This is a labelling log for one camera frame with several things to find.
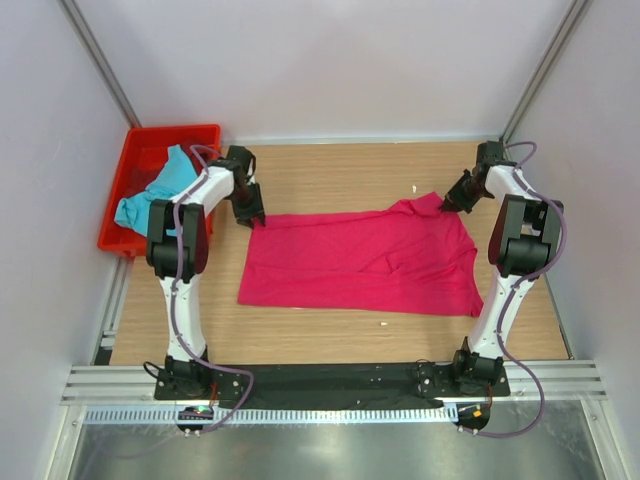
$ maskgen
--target wooden surface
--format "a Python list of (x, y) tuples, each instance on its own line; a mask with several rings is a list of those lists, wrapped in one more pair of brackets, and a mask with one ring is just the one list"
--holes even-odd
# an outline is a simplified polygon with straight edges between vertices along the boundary
[[(432, 191), (443, 196), (475, 162), (474, 143), (252, 147), (267, 214), (385, 209)], [(487, 245), (498, 212), (480, 201), (461, 214), (478, 247), (475, 275), (484, 297), (491, 279)], [(264, 308), (236, 303), (250, 230), (231, 206), (215, 213), (200, 290), (201, 321), (218, 363), (399, 362), (450, 360), (474, 319), (362, 310)], [(111, 363), (161, 363), (168, 343), (165, 302), (143, 258), (133, 267)], [(567, 358), (544, 281), (525, 298), (509, 337), (523, 359)]]

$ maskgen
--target white panel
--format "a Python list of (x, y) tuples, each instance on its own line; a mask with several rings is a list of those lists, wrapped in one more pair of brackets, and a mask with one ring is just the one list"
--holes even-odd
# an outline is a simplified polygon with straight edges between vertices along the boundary
[(141, 122), (235, 141), (502, 132), (569, 0), (80, 0)]
[(127, 126), (52, 0), (0, 4), (0, 72), (0, 478), (22, 480), (97, 340), (114, 260), (95, 243)]
[(640, 471), (640, 3), (596, 1), (517, 139), (526, 169), (565, 203), (567, 250), (549, 274), (569, 343), (593, 358)]

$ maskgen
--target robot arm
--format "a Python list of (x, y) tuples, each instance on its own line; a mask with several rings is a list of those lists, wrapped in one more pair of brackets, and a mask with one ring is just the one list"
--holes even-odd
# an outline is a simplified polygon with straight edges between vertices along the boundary
[[(483, 393), (504, 376), (498, 336), (506, 344), (520, 304), (535, 282), (521, 279), (539, 271), (556, 254), (560, 219), (530, 192), (534, 190), (522, 172), (504, 160), (503, 145), (486, 142), (478, 146), (473, 171), (465, 170), (441, 207), (443, 211), (470, 213), (482, 197), (494, 198), (501, 204), (488, 249), (489, 263), (495, 266), (491, 287), (480, 318), (453, 362), (454, 380), (465, 395)], [(554, 202), (562, 209), (560, 202)], [(500, 315), (514, 288), (517, 292), (499, 328)]]
[[(236, 221), (253, 228), (265, 224), (260, 185), (255, 182), (255, 156), (246, 148), (231, 146), (227, 158), (213, 161), (185, 191), (194, 193), (180, 206), (184, 265), (176, 287), (176, 321), (182, 340), (202, 360), (208, 361), (207, 344), (200, 326), (200, 274), (209, 257), (206, 217), (223, 199), (229, 199)], [(169, 200), (155, 200), (149, 211), (147, 263), (160, 279), (171, 318), (172, 285), (177, 272), (177, 240), (173, 209), (184, 193)], [(165, 368), (159, 372), (155, 398), (174, 400), (185, 392), (201, 393), (211, 385), (211, 370), (195, 362), (182, 348), (169, 321), (169, 348)]]

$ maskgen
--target red basket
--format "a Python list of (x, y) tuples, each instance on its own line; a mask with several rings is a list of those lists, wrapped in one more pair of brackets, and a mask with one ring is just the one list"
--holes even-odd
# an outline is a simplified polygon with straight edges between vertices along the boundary
[[(189, 125), (183, 127), (132, 128), (120, 155), (120, 163), (111, 186), (107, 209), (102, 219), (98, 248), (122, 257), (146, 254), (147, 239), (113, 221), (116, 207), (122, 198), (130, 197), (151, 183), (167, 162), (167, 148), (178, 144), (201, 144), (218, 148), (218, 125)], [(207, 235), (211, 236), (213, 213), (207, 217)]]

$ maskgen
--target pink cloth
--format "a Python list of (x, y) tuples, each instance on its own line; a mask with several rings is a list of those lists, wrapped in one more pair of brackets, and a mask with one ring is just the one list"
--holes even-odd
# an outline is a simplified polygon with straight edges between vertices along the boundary
[(251, 235), (238, 303), (477, 317), (477, 250), (431, 193), (388, 210), (270, 215)]

